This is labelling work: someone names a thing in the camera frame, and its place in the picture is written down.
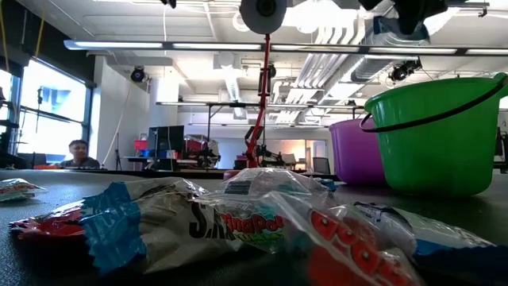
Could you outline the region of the white blue candy bar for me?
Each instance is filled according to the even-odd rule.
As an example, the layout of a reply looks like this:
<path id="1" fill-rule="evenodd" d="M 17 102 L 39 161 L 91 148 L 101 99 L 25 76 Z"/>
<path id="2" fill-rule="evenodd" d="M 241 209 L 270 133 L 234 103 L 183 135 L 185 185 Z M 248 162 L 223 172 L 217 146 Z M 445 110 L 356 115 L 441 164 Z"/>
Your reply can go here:
<path id="1" fill-rule="evenodd" d="M 331 192 L 335 192 L 336 189 L 337 189 L 337 186 L 335 184 L 335 182 L 331 179 L 323 179 L 323 178 L 314 178 L 314 180 L 318 183 L 320 183 L 321 185 L 327 187 Z"/>
<path id="2" fill-rule="evenodd" d="M 150 273 L 236 252 L 243 243 L 213 207 L 207 190 L 178 177 L 113 182 L 84 198 L 79 224 L 102 274 Z"/>
<path id="3" fill-rule="evenodd" d="M 374 203 L 354 204 L 377 238 L 420 269 L 475 284 L 508 286 L 508 246 L 458 226 Z"/>

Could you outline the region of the red Skittles candy packet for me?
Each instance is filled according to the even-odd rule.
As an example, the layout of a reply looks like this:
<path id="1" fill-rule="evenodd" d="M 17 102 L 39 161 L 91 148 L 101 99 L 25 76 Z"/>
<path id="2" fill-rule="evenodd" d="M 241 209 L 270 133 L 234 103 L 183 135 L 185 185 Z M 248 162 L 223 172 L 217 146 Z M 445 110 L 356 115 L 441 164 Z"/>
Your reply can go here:
<path id="1" fill-rule="evenodd" d="M 65 204 L 34 217 L 9 223 L 9 230 L 18 239 L 28 238 L 73 238 L 82 236 L 85 230 L 80 225 L 84 200 Z"/>

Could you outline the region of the ceiling light strip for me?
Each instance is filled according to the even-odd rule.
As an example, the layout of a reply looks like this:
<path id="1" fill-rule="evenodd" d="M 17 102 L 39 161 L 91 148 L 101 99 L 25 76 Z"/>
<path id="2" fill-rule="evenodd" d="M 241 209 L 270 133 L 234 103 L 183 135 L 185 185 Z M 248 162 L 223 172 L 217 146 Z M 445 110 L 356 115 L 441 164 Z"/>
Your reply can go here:
<path id="1" fill-rule="evenodd" d="M 170 41 L 73 41 L 65 40 L 69 50 L 102 51 L 187 51 L 187 52 L 287 52 L 396 56 L 508 56 L 508 48 L 436 47 L 436 46 L 370 46 L 349 44 L 266 44 Z"/>

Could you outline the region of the red desk lamp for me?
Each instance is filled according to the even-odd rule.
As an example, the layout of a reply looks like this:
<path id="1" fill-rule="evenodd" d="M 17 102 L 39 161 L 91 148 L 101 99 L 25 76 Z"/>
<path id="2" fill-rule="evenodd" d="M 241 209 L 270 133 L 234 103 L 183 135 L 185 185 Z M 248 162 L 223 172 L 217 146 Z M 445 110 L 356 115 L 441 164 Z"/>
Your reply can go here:
<path id="1" fill-rule="evenodd" d="M 258 135 L 264 130 L 262 123 L 267 108 L 269 55 L 271 51 L 271 33 L 283 23 L 287 11 L 286 0 L 241 0 L 240 14 L 247 27 L 257 34 L 264 35 L 264 65 L 261 69 L 260 108 L 253 126 L 251 137 L 247 140 L 247 168 L 259 166 L 257 150 Z"/>

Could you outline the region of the black computer monitor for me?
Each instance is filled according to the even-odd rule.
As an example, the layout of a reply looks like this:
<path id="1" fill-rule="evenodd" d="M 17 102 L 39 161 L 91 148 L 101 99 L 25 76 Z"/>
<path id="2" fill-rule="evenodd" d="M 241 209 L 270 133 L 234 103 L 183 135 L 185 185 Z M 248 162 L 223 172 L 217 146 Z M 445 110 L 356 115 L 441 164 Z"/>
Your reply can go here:
<path id="1" fill-rule="evenodd" d="M 184 149 L 184 126 L 150 127 L 148 151 L 150 157 L 166 158 L 168 151 L 182 153 Z"/>

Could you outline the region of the green plastic bucket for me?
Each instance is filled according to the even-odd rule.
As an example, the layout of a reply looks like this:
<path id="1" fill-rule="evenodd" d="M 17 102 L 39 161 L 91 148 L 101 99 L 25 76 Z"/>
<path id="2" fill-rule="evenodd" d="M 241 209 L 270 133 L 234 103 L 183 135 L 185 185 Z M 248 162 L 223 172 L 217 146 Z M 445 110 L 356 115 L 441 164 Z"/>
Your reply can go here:
<path id="1" fill-rule="evenodd" d="M 508 75 L 439 79 L 385 91 L 364 104 L 383 171 L 400 193 L 466 197 L 491 184 L 499 104 Z"/>

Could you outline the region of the purple plastic bucket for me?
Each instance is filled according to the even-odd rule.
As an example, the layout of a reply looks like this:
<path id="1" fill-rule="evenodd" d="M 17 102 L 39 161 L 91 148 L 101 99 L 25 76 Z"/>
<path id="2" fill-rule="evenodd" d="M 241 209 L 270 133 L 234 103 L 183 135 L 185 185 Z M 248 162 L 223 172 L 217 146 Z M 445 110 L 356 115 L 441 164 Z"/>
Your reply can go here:
<path id="1" fill-rule="evenodd" d="M 361 119 L 333 123 L 329 127 L 337 177 L 351 185 L 386 186 L 378 138 L 360 128 Z"/>

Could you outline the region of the large window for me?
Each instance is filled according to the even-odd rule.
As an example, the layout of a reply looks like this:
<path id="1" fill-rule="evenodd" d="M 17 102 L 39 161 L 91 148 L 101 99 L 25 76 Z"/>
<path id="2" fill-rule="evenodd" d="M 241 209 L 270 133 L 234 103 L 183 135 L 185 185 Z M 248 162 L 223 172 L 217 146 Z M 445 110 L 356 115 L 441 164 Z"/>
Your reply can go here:
<path id="1" fill-rule="evenodd" d="M 86 136 L 89 95 L 84 83 L 31 60 L 21 80 L 17 151 L 44 154 L 50 164 L 70 160 L 69 144 Z"/>

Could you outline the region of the background desk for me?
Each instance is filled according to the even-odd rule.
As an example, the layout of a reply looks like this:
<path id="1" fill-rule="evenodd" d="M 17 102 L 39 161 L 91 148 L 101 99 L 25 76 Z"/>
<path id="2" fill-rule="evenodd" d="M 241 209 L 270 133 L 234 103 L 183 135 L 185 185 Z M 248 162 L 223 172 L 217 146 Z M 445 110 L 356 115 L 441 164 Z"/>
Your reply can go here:
<path id="1" fill-rule="evenodd" d="M 187 169 L 214 169 L 221 157 L 194 157 L 187 159 L 154 158 L 154 157 L 125 157 L 134 163 L 135 171 L 177 172 Z"/>

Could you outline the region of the grey office chair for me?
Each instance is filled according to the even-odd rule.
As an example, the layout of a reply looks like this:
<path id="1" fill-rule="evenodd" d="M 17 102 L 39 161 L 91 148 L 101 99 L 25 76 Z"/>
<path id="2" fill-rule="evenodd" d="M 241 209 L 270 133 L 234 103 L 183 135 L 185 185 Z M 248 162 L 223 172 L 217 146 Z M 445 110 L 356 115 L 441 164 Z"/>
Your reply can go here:
<path id="1" fill-rule="evenodd" d="M 330 175 L 331 169 L 329 166 L 329 159 L 326 157 L 314 157 L 313 158 L 314 172 Z"/>

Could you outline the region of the person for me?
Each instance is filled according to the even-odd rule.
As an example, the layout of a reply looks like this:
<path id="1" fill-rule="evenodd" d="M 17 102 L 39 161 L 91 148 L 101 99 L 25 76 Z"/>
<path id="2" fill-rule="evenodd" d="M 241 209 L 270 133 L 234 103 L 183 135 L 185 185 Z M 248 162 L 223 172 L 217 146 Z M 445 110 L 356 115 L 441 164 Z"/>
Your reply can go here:
<path id="1" fill-rule="evenodd" d="M 86 141 L 74 140 L 69 144 L 68 148 L 72 158 L 61 161 L 59 163 L 61 168 L 101 168 L 97 160 L 88 156 L 88 144 Z"/>

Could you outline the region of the black table mat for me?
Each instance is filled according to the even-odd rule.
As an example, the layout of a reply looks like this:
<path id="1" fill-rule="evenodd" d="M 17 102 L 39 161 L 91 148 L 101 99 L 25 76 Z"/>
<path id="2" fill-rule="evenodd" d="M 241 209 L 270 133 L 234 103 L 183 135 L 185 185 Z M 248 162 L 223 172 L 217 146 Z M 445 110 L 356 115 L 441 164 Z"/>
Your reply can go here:
<path id="1" fill-rule="evenodd" d="M 17 240 L 12 221 L 45 214 L 96 195 L 113 181 L 138 180 L 143 172 L 1 170 L 0 180 L 22 178 L 47 189 L 34 199 L 0 203 L 0 286 L 291 286 L 305 282 L 289 257 L 243 249 L 212 261 L 139 275 L 129 270 L 100 275 L 82 242 L 54 245 Z M 508 245 L 508 175 L 496 175 L 483 193 L 465 199 L 396 195 L 386 188 L 340 185 L 344 203 L 379 203 L 462 227 L 499 245 Z"/>

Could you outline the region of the silver air duct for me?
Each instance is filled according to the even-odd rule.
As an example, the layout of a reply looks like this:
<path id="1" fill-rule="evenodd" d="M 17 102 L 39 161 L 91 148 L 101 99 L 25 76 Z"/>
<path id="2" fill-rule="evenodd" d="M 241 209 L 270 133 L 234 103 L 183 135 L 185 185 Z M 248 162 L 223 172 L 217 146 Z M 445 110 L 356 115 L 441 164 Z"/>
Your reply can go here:
<path id="1" fill-rule="evenodd" d="M 353 69 L 351 74 L 351 81 L 357 83 L 366 83 L 376 77 L 386 67 L 389 67 L 394 62 L 391 58 L 376 58 L 372 56 L 364 56 L 358 63 L 358 66 Z"/>

